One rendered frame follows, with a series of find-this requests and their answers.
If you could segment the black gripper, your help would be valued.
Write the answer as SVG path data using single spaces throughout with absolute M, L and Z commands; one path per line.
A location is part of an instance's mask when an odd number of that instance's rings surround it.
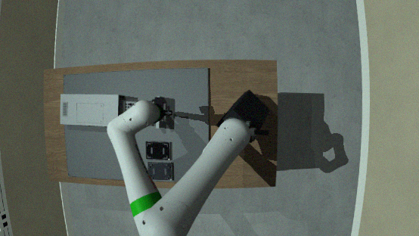
M 172 111 L 169 110 L 163 110 L 164 114 L 163 116 L 167 115 L 167 116 L 171 116 L 172 115 Z

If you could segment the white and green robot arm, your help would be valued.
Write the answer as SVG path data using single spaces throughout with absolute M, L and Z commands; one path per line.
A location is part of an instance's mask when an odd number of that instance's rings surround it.
M 153 104 L 153 103 L 154 104 Z M 136 102 L 112 119 L 107 134 L 122 170 L 132 215 L 140 236 L 187 236 L 206 199 L 239 153 L 268 130 L 229 117 L 203 153 L 162 197 L 138 149 L 135 134 L 163 118 L 163 97 Z

